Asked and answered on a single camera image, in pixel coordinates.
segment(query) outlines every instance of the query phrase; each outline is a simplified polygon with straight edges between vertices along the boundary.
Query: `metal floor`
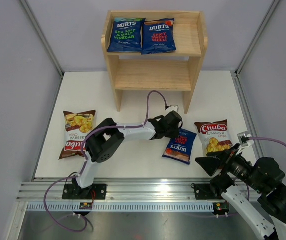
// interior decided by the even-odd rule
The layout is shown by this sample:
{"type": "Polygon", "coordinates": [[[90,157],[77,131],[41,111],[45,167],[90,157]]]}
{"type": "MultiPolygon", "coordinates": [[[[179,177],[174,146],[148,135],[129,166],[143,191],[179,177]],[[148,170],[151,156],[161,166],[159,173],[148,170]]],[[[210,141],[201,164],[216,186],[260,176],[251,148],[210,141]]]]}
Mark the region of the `metal floor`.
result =
{"type": "MultiPolygon", "coordinates": [[[[263,213],[258,205],[255,207],[263,213]]],[[[53,212],[53,216],[68,212],[53,212]]],[[[82,233],[71,233],[57,226],[42,231],[53,222],[43,211],[25,214],[19,240],[255,240],[239,216],[208,218],[210,213],[184,212],[91,212],[86,217],[93,225],[82,233]]],[[[81,229],[82,220],[69,217],[61,221],[69,228],[81,229]]]]}

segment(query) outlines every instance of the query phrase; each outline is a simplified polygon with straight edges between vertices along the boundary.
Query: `black bracket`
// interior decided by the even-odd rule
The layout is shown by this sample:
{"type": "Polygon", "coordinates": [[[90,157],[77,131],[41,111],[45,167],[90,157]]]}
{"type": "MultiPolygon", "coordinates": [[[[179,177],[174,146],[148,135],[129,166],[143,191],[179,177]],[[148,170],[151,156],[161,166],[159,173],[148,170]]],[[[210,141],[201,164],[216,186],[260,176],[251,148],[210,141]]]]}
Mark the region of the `black bracket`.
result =
{"type": "Polygon", "coordinates": [[[218,200],[222,198],[218,198],[212,193],[209,188],[209,184],[191,184],[191,188],[194,189],[194,194],[196,200],[218,200]]]}
{"type": "Polygon", "coordinates": [[[64,200],[92,200],[91,191],[95,192],[95,200],[105,200],[106,184],[93,184],[86,195],[77,194],[73,184],[65,184],[62,199],[64,200]]]}

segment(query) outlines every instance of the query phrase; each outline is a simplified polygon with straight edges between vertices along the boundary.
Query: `white connector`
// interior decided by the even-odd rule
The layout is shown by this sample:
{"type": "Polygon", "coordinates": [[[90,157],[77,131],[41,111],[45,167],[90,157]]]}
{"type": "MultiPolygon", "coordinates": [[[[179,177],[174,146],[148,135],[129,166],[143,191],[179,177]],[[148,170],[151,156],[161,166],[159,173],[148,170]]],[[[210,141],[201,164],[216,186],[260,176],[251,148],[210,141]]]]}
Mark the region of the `white connector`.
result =
{"type": "Polygon", "coordinates": [[[174,111],[174,112],[178,112],[178,105],[170,105],[168,106],[168,108],[166,109],[167,112],[171,112],[171,111],[174,111]]]}
{"type": "Polygon", "coordinates": [[[254,141],[253,140],[243,141],[243,138],[251,138],[252,137],[252,135],[249,134],[249,132],[247,132],[247,131],[239,133],[237,135],[237,137],[238,137],[239,143],[241,144],[241,147],[239,148],[237,154],[241,154],[246,148],[254,145],[254,141]]]}

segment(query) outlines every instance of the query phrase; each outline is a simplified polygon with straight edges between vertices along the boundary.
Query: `shelf board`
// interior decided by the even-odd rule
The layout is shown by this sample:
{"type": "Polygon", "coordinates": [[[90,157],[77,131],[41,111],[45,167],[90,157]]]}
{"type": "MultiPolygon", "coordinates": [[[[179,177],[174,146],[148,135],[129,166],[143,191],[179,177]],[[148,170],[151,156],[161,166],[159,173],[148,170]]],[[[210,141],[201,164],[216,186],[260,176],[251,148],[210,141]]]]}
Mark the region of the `shelf board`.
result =
{"type": "MultiPolygon", "coordinates": [[[[149,56],[201,57],[201,48],[196,24],[174,23],[173,35],[176,51],[149,54],[149,56]]],[[[108,52],[107,55],[139,56],[140,52],[108,52]]]]}
{"type": "Polygon", "coordinates": [[[187,61],[119,60],[116,90],[169,90],[190,92],[187,61]]]}

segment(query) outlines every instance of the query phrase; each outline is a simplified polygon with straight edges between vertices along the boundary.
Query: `white wall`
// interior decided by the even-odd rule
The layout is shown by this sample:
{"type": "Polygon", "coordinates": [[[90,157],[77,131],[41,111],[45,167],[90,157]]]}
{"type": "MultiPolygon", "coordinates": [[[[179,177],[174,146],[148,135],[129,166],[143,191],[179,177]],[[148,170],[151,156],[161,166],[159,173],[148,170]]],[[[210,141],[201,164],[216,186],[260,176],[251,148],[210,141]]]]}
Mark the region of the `white wall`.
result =
{"type": "Polygon", "coordinates": [[[16,0],[0,0],[0,239],[31,179],[59,75],[16,0]]]}
{"type": "Polygon", "coordinates": [[[66,72],[104,70],[100,36],[108,10],[204,11],[209,44],[203,69],[234,70],[272,0],[28,0],[66,72]]]}
{"type": "MultiPolygon", "coordinates": [[[[240,77],[259,135],[286,142],[286,1],[280,3],[240,77]]],[[[286,174],[286,148],[262,143],[266,156],[274,157],[286,174]]]]}

